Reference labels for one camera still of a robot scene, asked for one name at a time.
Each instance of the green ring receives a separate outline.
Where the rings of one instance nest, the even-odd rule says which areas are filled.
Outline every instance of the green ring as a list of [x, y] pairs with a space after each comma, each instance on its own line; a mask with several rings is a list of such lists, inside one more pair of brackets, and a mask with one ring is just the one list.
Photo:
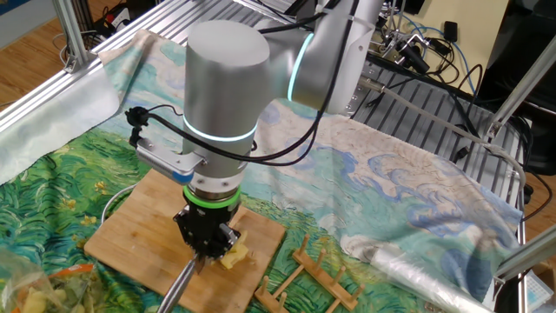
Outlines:
[[200, 207], [203, 207], [205, 209], [222, 209], [229, 205], [235, 204], [237, 200], [239, 200], [240, 198], [241, 191], [242, 191], [242, 187], [240, 186], [237, 188], [236, 193], [230, 199], [224, 200], [222, 202], [214, 203], [214, 202], [208, 202], [202, 200], [198, 196], [194, 195], [187, 186], [183, 186], [183, 193], [185, 194], [185, 197], [192, 203]]

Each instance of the yellow food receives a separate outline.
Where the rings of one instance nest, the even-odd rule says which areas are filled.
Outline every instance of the yellow food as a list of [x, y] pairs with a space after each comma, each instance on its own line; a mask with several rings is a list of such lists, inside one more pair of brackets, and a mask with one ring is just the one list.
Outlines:
[[44, 313], [46, 310], [46, 295], [42, 291], [29, 289], [29, 295], [23, 306], [23, 313]]
[[85, 307], [78, 304], [72, 311], [72, 313], [85, 313]]
[[60, 300], [60, 302], [64, 302], [68, 298], [66, 290], [54, 290], [54, 294], [56, 295], [58, 300]]
[[226, 270], [230, 270], [234, 265], [245, 258], [249, 252], [249, 248], [245, 246], [245, 239], [247, 238], [247, 231], [244, 231], [232, 249], [220, 259], [220, 264]]

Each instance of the wooden cutting board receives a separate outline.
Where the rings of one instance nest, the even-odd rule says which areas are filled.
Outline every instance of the wooden cutting board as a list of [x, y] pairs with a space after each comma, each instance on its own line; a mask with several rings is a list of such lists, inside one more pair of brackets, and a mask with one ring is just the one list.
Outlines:
[[[151, 170], [85, 244], [85, 252], [164, 295], [193, 257], [172, 217], [185, 206], [182, 187]], [[232, 270], [219, 263], [195, 274], [179, 304], [194, 312], [243, 312], [262, 279], [284, 227], [240, 207], [232, 227], [248, 231], [248, 257]]]

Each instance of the teal light ring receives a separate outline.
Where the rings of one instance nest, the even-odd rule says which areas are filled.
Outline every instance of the teal light ring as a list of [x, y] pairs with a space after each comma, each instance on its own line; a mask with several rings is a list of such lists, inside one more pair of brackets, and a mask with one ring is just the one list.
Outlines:
[[303, 59], [303, 56], [305, 55], [305, 51], [307, 51], [307, 47], [311, 43], [311, 40], [313, 39], [313, 37], [314, 37], [314, 33], [310, 33], [307, 36], [307, 38], [305, 38], [305, 42], [301, 46], [301, 49], [299, 49], [299, 54], [297, 55], [297, 58], [295, 59], [294, 69], [292, 70], [292, 76], [289, 78], [289, 86], [288, 86], [288, 100], [289, 101], [292, 101], [292, 96], [294, 95], [295, 79], [297, 78], [297, 72], [299, 72], [299, 68], [301, 67], [301, 60]]
[[187, 126], [197, 136], [203, 137], [205, 139], [212, 140], [212, 141], [222, 142], [222, 143], [232, 143], [232, 142], [236, 142], [236, 141], [240, 141], [242, 139], [248, 138], [249, 136], [251, 136], [255, 133], [255, 131], [257, 130], [257, 125], [258, 125], [258, 123], [256, 123], [255, 127], [252, 130], [250, 130], [247, 134], [243, 134], [243, 135], [235, 136], [235, 137], [219, 137], [219, 136], [212, 136], [212, 135], [209, 135], [209, 134], [205, 134], [202, 131], [196, 129], [195, 127], [193, 127], [188, 122], [188, 120], [185, 118], [185, 115], [183, 116], [183, 122], [185, 123], [185, 126]]

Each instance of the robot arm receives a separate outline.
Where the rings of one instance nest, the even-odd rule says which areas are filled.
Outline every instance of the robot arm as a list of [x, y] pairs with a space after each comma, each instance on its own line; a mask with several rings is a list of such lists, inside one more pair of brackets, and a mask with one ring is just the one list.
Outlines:
[[[382, 1], [332, 1], [334, 9], [324, 8], [314, 34], [295, 29], [263, 35], [229, 21], [195, 27], [186, 48], [182, 129], [165, 124], [184, 137], [181, 155], [139, 136], [150, 117], [162, 122], [160, 117], [143, 108], [126, 112], [138, 157], [184, 186], [187, 205], [174, 220], [198, 264], [222, 257], [241, 235], [228, 224], [240, 205], [246, 160], [255, 160], [248, 156], [264, 108], [287, 98], [318, 110], [330, 103], [329, 113], [348, 113]], [[165, 308], [173, 306], [170, 298], [176, 299], [168, 294]]]

